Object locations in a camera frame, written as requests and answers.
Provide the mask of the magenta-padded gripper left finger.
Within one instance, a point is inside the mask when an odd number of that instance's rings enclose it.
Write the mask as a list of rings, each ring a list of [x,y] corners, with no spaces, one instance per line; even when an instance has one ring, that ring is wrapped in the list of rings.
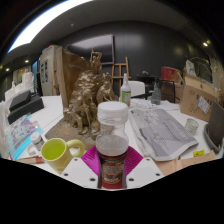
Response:
[[[81,158],[73,158],[61,176],[81,187],[99,189],[100,160],[96,147],[90,148]]]

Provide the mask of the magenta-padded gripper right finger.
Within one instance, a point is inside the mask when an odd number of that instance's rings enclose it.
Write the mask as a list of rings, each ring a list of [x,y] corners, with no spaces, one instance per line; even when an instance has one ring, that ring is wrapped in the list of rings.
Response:
[[[135,189],[163,178],[164,175],[152,158],[141,156],[128,147],[123,169],[123,188]]]

